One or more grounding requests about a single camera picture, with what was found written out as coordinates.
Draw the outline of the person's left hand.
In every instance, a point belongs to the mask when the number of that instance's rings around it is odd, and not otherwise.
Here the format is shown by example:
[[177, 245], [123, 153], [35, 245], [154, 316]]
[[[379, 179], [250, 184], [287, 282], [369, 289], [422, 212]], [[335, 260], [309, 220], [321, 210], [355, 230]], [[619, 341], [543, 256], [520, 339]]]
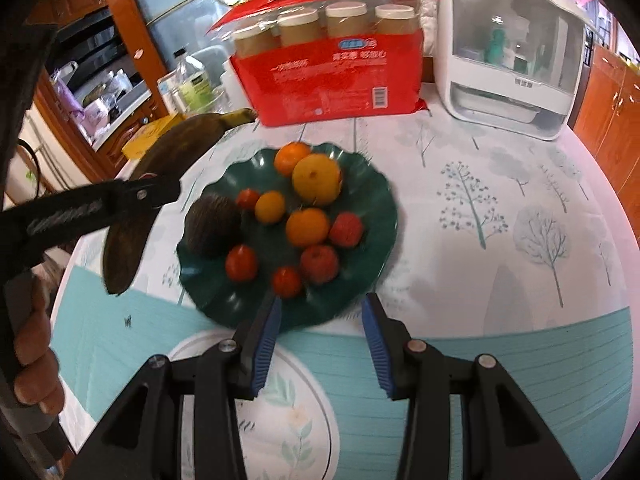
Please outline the person's left hand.
[[13, 390], [21, 403], [37, 405], [43, 414], [58, 416], [64, 408], [65, 393], [58, 376], [58, 358], [51, 349], [49, 299], [48, 284], [34, 275], [32, 308], [14, 339], [15, 355], [22, 370], [14, 379]]

